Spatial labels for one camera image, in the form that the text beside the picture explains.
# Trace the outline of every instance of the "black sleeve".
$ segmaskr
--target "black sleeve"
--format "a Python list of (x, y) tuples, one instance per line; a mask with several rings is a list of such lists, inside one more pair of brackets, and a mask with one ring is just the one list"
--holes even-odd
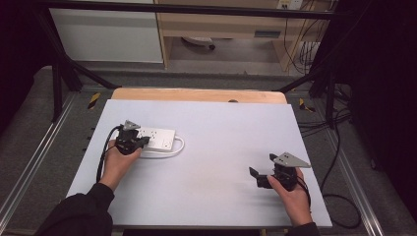
[(62, 201), (36, 231), (48, 235), (111, 235), (113, 220), (107, 212), (113, 191), (97, 183), (86, 195), (76, 194)]
[(319, 229), (315, 222), (303, 224), (297, 227), (294, 227), (288, 231), (285, 236), (320, 236)]

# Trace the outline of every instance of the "hand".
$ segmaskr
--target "hand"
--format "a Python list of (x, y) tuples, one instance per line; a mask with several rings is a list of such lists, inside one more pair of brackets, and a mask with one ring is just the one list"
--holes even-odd
[(98, 183), (108, 186), (111, 190), (116, 190), (119, 182), (128, 172), (129, 167), (141, 155), (142, 149), (136, 149), (132, 154), (124, 155), (117, 149), (116, 141), (112, 140), (108, 143), (104, 160), (104, 173)]
[[(296, 170), (297, 176), (304, 180), (304, 175), (300, 168), (296, 168)], [(307, 194), (301, 186), (297, 184), (293, 191), (288, 192), (282, 187), (281, 183), (272, 176), (268, 176), (268, 181), (282, 198), (282, 201), (285, 204), (285, 210), (291, 219), (292, 226), (296, 227), (313, 222)]]

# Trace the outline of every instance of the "electrical outlet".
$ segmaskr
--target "electrical outlet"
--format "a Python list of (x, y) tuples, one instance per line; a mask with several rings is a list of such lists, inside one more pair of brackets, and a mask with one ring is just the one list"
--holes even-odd
[(138, 129), (138, 138), (148, 136), (149, 144), (145, 145), (145, 150), (153, 151), (171, 151), (174, 145), (175, 131), (163, 130), (149, 127)]
[(291, 5), (291, 0), (279, 0), (276, 9), (289, 9)]
[(289, 10), (300, 10), (303, 0), (291, 0), (291, 3), (288, 4)]

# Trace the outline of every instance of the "floor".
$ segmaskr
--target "floor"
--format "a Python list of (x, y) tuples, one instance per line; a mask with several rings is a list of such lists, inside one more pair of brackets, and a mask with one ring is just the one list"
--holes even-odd
[[(166, 70), (161, 65), (87, 64), (106, 80), (129, 87), (270, 90), (278, 89), (302, 75), (294, 67), (289, 72), (282, 72), (276, 57), (271, 53), (272, 45), (268, 41), (216, 39), (214, 43), (216, 48), (210, 51), (177, 38), (174, 41), (170, 67)], [(294, 60), (298, 67), (303, 67), (300, 60)], [(74, 104), (65, 123), (60, 127), (58, 135), (52, 137), (52, 144), (30, 178), (31, 184), (19, 195), (19, 204), (10, 209), (13, 215), (2, 219), (2, 223), (7, 221), (9, 233), (33, 232), (53, 207), (65, 198), (89, 144), (89, 137), (93, 134), (91, 128), (99, 118), (105, 99), (111, 95), (110, 90), (98, 87), (91, 80), (83, 78), (83, 81), (86, 87), (82, 92), (66, 93), (67, 97), (74, 98)], [(323, 120), (320, 112), (324, 105), (323, 100), (309, 97), (307, 90), (310, 85), (306, 83), (286, 95), (288, 102), (293, 105), (298, 122)], [(27, 100), (0, 139), (0, 169), (2, 173), (6, 173), (0, 179), (2, 205), (8, 202), (9, 194), (51, 126), (53, 104), (50, 88), (50, 72), (47, 69), (40, 71)], [(95, 108), (89, 110), (89, 100), (97, 91), (101, 92), (101, 97)], [(304, 99), (308, 109), (300, 109), (300, 98)], [(335, 104), (338, 110), (344, 106), (343, 101)], [(339, 125), (339, 130), (341, 153), (348, 158), (384, 232), (383, 235), (417, 235), (415, 221), (396, 195), (387, 176), (384, 172), (372, 169), (366, 147), (363, 147), (354, 124), (345, 121)], [(316, 131), (318, 130), (302, 130), (305, 132), (302, 134), (305, 136), (305, 146), (316, 176), (321, 182), (334, 155), (335, 148), (331, 144), (334, 132), (327, 129), (313, 134)], [(343, 161), (339, 159), (329, 175), (324, 193), (339, 194), (352, 200), (356, 193), (352, 192), (347, 180), (349, 176), (344, 173), (343, 168)], [(346, 201), (329, 198), (326, 202), (330, 216), (335, 220), (343, 224), (354, 224), (357, 220), (355, 209)], [(345, 229), (335, 224), (331, 229), (321, 229), (321, 232), (324, 235), (380, 235), (378, 232), (370, 233), (367, 226), (366, 220), (363, 220), (355, 229)], [(282, 235), (282, 231), (268, 230), (268, 235)]]

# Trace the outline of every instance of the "white table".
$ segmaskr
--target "white table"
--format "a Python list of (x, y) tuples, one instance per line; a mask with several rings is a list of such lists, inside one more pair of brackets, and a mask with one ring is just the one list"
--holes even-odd
[[(186, 145), (169, 159), (139, 159), (117, 188), (114, 225), (152, 228), (274, 228), (290, 225), (274, 190), (259, 189), (249, 166), (271, 174), (268, 154), (310, 162), (290, 105), (108, 100), (68, 196), (86, 193), (109, 131), (126, 119), (173, 129)], [(313, 169), (303, 169), (312, 215), (330, 227)]]

